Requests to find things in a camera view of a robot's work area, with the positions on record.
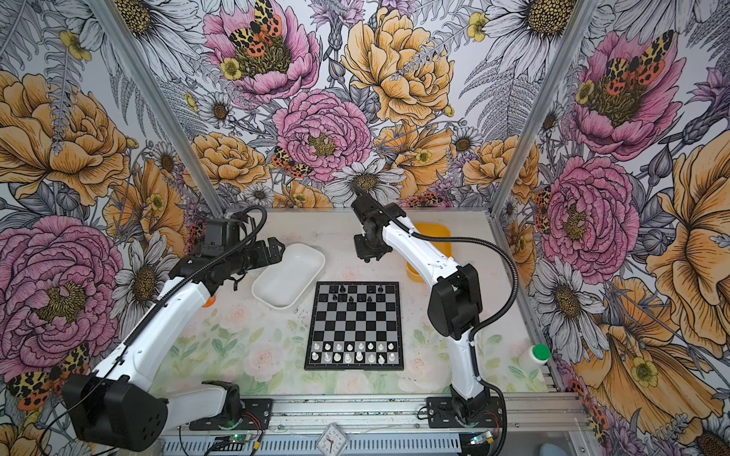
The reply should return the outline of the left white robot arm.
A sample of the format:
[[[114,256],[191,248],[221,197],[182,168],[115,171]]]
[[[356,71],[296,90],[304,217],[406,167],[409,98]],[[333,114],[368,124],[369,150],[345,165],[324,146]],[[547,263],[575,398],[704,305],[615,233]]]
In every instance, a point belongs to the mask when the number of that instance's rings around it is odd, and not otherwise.
[[[62,397],[78,439],[141,452],[185,424],[241,423],[240,390],[231,383],[208,381],[169,397],[150,390],[187,323],[226,281],[239,282],[251,270],[282,261],[284,244],[274,237],[259,239],[262,226],[253,224],[243,236],[238,220],[211,220],[203,241],[175,264],[161,296],[125,339],[89,374],[68,378]]]

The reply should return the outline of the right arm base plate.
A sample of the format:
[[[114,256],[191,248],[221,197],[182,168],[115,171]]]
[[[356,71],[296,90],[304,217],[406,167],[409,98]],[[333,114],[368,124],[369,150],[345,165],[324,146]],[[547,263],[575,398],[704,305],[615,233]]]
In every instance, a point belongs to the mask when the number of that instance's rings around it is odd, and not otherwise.
[[[496,396],[475,417],[460,421],[452,406],[452,398],[431,396],[426,398],[427,421],[431,429],[503,429],[506,427],[504,417],[505,404]]]

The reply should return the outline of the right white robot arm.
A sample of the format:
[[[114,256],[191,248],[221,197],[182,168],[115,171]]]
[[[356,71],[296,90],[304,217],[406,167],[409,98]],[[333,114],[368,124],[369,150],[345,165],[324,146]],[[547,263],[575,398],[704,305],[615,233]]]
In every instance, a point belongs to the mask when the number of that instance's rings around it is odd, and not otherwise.
[[[458,422],[471,425],[490,403],[490,394],[473,361],[470,332],[483,311],[480,281],[471,264],[459,264],[435,246],[438,242],[474,243],[499,248],[472,237],[430,237],[421,234],[405,211],[391,203],[381,205],[359,192],[352,209],[362,225],[354,237],[357,256],[368,262],[398,252],[431,287],[427,315],[433,328],[448,339],[452,366],[452,408]]]

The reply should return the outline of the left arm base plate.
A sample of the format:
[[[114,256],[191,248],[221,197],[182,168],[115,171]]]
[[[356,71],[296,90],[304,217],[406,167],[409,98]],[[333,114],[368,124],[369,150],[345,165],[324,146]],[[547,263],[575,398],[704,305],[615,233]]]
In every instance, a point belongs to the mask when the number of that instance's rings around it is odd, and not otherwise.
[[[191,422],[191,431],[266,431],[274,401],[267,398],[228,400],[222,411]]]

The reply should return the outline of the white plastic tray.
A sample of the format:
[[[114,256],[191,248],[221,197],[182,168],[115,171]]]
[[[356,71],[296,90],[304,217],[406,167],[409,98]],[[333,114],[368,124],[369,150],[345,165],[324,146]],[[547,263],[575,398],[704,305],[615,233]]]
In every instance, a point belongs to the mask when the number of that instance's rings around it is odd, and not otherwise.
[[[319,250],[303,243],[290,244],[281,262],[266,267],[254,281],[252,296],[274,310],[286,310],[315,282],[325,262]]]

